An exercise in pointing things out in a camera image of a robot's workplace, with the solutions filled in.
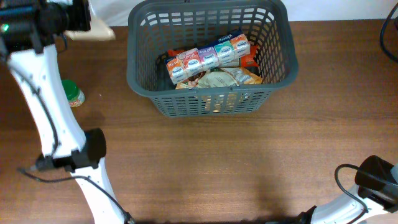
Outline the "cream bag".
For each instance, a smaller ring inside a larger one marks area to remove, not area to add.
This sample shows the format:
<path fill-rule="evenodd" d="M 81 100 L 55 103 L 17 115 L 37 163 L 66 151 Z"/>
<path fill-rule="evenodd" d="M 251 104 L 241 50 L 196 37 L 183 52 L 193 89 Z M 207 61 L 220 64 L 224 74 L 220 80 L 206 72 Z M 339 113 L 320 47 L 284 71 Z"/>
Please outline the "cream bag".
<path fill-rule="evenodd" d="M 109 41 L 114 40 L 116 35 L 114 31 L 102 21 L 99 17 L 90 13 L 90 30 L 89 31 L 65 31 L 64 34 L 72 40 L 87 41 Z"/>

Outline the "green lid cheese shaker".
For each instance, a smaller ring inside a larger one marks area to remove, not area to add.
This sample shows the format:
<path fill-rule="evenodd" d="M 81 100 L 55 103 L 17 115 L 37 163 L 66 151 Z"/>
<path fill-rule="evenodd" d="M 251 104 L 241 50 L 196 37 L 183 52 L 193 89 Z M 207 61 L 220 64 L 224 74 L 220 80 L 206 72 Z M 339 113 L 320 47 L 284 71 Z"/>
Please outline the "green lid cheese shaker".
<path fill-rule="evenodd" d="M 71 108 L 82 105 L 85 101 L 85 94 L 72 80 L 62 80 L 62 86 Z"/>

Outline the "tan crinkled snack bag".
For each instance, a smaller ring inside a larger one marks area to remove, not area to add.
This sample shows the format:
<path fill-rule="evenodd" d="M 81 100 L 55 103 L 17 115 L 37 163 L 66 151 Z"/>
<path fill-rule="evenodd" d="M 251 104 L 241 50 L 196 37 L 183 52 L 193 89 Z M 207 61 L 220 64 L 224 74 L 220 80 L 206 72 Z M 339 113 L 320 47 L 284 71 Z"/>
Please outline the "tan crinkled snack bag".
<path fill-rule="evenodd" d="M 216 67 L 198 73 L 181 83 L 176 89 L 221 88 L 262 84 L 260 76 L 243 67 Z"/>

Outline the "blue tissue multipack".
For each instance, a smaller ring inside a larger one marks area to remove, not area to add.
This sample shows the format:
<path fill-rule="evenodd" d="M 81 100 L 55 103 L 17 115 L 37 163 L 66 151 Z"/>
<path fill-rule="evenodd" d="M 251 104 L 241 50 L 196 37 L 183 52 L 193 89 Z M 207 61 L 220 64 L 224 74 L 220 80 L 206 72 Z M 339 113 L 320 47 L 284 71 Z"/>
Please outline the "blue tissue multipack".
<path fill-rule="evenodd" d="M 180 52 L 164 63 L 173 84 L 206 70 L 241 59 L 251 53 L 251 44 L 242 30 L 234 30 L 200 48 Z"/>

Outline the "orange spaghetti package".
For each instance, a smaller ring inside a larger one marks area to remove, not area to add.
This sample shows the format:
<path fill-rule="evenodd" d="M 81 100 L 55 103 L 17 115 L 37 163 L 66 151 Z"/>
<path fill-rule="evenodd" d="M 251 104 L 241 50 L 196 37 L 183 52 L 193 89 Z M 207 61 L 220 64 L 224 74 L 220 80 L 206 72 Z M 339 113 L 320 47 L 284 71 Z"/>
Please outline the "orange spaghetti package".
<path fill-rule="evenodd" d="M 245 55 L 238 59 L 234 59 L 230 62 L 222 63 L 220 66 L 221 67 L 258 67 L 259 65 L 254 59 L 257 48 L 258 48 L 257 45 L 252 45 L 250 49 L 250 54 Z M 169 49 L 167 51 L 167 54 L 169 57 L 174 57 L 184 51 L 185 51 L 184 49 Z"/>

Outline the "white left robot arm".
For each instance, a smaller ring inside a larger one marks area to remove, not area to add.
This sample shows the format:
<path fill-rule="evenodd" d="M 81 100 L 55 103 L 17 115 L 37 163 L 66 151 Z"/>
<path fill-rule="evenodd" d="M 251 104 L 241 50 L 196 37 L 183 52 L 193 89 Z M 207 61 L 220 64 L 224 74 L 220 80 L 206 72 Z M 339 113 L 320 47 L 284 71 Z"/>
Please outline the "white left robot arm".
<path fill-rule="evenodd" d="M 105 167 L 101 129 L 80 128 L 60 78 L 55 38 L 107 41 L 114 31 L 89 1 L 2 1 L 1 62 L 24 95 L 41 141 L 35 164 L 21 173 L 63 168 L 77 181 L 96 223 L 132 223 L 116 200 Z"/>

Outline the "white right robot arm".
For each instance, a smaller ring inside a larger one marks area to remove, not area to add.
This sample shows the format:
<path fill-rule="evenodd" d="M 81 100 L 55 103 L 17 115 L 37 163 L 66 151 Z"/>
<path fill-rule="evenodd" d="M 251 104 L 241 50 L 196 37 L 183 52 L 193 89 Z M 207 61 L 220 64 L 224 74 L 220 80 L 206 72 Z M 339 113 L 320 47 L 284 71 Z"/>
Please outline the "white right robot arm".
<path fill-rule="evenodd" d="M 346 189 L 340 182 L 341 169 L 356 171 L 354 185 Z M 294 223 L 340 224 L 361 223 L 377 215 L 397 212 L 397 165 L 369 156 L 360 166 L 341 164 L 334 178 L 342 195 L 321 206 L 301 213 Z"/>

